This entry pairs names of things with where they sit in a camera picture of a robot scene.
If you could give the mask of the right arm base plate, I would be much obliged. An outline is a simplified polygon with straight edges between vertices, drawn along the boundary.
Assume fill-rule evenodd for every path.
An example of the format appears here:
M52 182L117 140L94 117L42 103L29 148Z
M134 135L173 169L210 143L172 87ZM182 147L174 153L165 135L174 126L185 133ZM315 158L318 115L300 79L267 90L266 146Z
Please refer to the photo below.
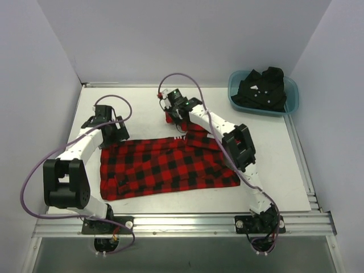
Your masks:
M245 215L235 216L235 232L237 234L270 234L276 233L277 218L270 216Z

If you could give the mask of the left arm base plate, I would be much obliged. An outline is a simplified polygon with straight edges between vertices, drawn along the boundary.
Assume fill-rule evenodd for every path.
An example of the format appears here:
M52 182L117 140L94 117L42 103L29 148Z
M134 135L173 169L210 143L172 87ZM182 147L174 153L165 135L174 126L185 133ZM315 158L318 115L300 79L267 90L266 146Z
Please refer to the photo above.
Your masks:
M134 217L132 216L115 216L114 222L122 224L126 228L132 230L134 225ZM85 219L81 234L85 235L111 235L111 234L130 234L124 227L115 224L106 223L104 221L95 221Z

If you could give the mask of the red black plaid shirt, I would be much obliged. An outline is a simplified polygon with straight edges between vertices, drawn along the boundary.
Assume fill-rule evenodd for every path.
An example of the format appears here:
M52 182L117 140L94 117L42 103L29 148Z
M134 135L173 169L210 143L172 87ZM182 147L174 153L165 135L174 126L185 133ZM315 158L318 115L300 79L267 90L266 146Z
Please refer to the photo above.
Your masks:
M128 140L101 152L100 195L106 201L237 187L240 179L225 165L218 144L202 127L182 124L185 135Z

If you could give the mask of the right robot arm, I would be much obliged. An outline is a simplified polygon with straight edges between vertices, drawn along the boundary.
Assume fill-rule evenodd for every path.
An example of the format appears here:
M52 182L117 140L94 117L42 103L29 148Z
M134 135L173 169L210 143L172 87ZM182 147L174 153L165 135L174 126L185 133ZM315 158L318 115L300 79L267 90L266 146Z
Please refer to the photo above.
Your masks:
M256 149L248 127L236 125L208 110L204 99L184 97L179 89L158 91L163 110L175 122L188 121L213 135L222 150L225 163L239 177L247 192L249 211L247 225L264 233L280 227L280 212L274 200L263 190L256 165Z

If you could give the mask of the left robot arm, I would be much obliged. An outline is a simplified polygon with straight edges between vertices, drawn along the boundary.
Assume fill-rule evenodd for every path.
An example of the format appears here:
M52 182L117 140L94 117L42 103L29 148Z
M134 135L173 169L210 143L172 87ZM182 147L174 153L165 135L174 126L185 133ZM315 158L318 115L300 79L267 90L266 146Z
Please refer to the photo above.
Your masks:
M115 227L111 206L91 195L85 165L96 149L108 148L129 138L121 116L114 117L112 106L96 105L94 115L82 126L80 140L55 159L43 163L44 201L49 207L72 210L96 217L94 226L102 234Z

